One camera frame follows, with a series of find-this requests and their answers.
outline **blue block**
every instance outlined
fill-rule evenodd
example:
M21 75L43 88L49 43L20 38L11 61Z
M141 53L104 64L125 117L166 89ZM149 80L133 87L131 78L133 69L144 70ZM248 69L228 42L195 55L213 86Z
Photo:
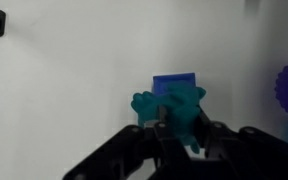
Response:
M195 73L163 75L153 77L153 94L160 96L167 93L167 84L170 82L184 81L196 86Z

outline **white background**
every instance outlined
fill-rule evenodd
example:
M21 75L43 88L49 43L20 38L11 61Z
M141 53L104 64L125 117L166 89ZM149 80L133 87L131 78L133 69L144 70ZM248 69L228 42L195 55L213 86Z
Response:
M286 0L0 0L0 9L0 180L61 179L136 122L131 96L154 74L196 72L211 119L282 135L288 115L274 83L288 63Z

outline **white wall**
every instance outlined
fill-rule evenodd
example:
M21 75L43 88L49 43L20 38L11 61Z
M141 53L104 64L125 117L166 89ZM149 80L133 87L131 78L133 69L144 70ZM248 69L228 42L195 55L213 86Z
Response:
M288 1L251 1L0 0L0 180L61 179L135 122L153 74L196 72L210 118L280 136Z

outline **teal toy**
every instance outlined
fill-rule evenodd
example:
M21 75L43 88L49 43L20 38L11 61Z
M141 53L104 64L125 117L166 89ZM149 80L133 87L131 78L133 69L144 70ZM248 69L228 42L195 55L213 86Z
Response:
M167 93L156 96L150 92L136 93L131 103L138 114L138 124L144 127L146 121L157 120L158 107L167 110L167 123L174 135L184 146L191 146L199 153L199 145L193 135L194 120L200 113L200 100L205 96L203 88L195 87L184 81L170 82L166 85Z

